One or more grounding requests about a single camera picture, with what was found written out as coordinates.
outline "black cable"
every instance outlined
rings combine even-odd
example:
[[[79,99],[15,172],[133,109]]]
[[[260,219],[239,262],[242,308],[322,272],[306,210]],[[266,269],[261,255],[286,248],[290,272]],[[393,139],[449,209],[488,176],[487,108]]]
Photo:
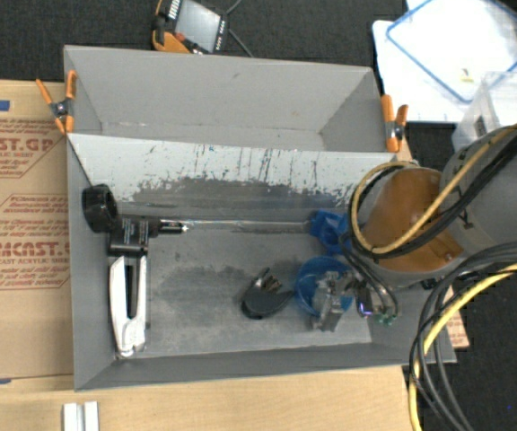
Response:
[[[413,240],[406,242],[399,246],[397,249],[389,252],[384,252],[382,254],[376,254],[372,251],[368,251],[356,238],[354,235],[354,230],[352,229],[352,212],[353,212],[353,202],[354,202],[354,193],[350,198],[350,202],[348,205],[348,217],[349,223],[351,224],[351,230],[353,234],[351,234],[351,240],[353,244],[353,248],[355,248],[360,254],[370,257],[374,260],[378,259],[390,259],[393,257],[399,257],[401,255],[405,255],[418,249],[421,246],[424,246],[426,243],[430,242],[436,235],[441,233],[444,229],[448,227],[464,210],[464,208],[472,202],[472,200],[478,195],[478,193],[487,185],[487,183],[494,178],[494,176],[503,169],[503,167],[512,160],[514,156],[517,155],[517,135],[510,140],[501,151],[492,159],[492,161],[487,164],[476,176],[476,178],[470,183],[469,187],[463,193],[456,203],[454,203],[450,208],[448,208],[444,213],[438,215],[432,221],[436,221],[430,228],[428,228],[424,233],[420,234]]]
[[[348,263],[354,268],[372,287],[374,292],[379,296],[382,303],[382,308],[385,310],[389,307],[388,303],[384,299],[386,294],[391,300],[392,304],[392,315],[391,318],[396,318],[399,315],[399,301],[394,293],[389,289],[388,286],[368,267],[364,262],[360,261],[353,252],[351,252],[346,246],[346,240],[348,239],[349,233],[344,232],[338,237],[338,243]]]
[[[447,426],[452,425],[455,429],[473,431],[471,424],[466,419],[460,404],[456,401],[456,398],[451,390],[448,377],[445,372],[445,367],[442,361],[442,354],[438,346],[438,338],[434,341],[434,349],[436,354],[436,365],[441,372],[441,383],[450,401],[451,407],[458,417],[456,418],[449,408],[442,401],[441,396],[437,393],[434,386],[434,382],[429,374],[429,366],[425,360],[424,354],[424,338],[426,330],[437,321],[443,312],[448,309],[458,298],[464,295],[471,286],[461,289],[455,293],[450,300],[444,302],[444,297],[448,292],[451,284],[457,279],[466,277],[469,281],[478,281],[480,278],[486,275],[491,275],[495,272],[496,268],[503,268],[504,264],[513,264],[517,262],[517,242],[509,242],[506,244],[500,244],[498,246],[488,248],[480,251],[477,254],[472,255],[470,258],[464,260],[458,267],[451,271],[445,278],[443,278],[436,287],[433,289],[431,294],[428,296],[423,311],[420,315],[419,330],[416,338],[412,344],[410,350],[410,373],[413,380],[415,381],[417,389],[422,394],[423,398],[430,405],[434,413],[445,423]],[[434,312],[428,316],[432,307]],[[414,369],[415,359],[418,361],[421,369],[424,373],[424,381],[417,378],[416,371]]]

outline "clear plastic container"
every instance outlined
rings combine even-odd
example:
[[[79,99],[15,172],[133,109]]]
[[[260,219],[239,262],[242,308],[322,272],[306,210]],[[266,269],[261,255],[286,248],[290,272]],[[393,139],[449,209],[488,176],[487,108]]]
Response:
[[[489,72],[452,133],[452,145],[458,151],[495,129],[516,123],[517,73]]]
[[[386,35],[463,103],[486,73],[517,70],[517,13],[497,0],[426,0]]]

